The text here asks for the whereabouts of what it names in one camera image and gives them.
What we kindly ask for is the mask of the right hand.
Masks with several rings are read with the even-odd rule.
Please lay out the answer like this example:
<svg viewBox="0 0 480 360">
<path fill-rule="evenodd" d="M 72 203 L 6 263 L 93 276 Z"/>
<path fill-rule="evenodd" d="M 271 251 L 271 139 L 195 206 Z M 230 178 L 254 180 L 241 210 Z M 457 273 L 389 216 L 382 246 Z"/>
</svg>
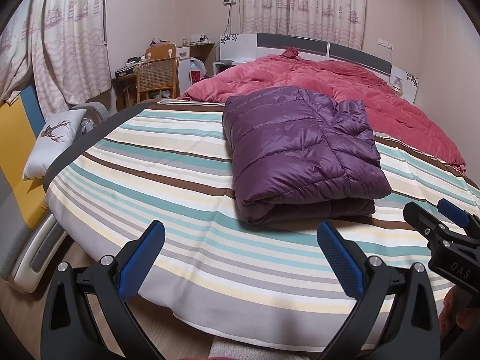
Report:
<svg viewBox="0 0 480 360">
<path fill-rule="evenodd" d="M 479 318 L 479 309 L 460 307 L 458 288 L 452 287 L 443 299 L 442 311 L 439 315 L 439 334 L 446 336 L 450 330 L 457 326 L 468 330 Z"/>
</svg>

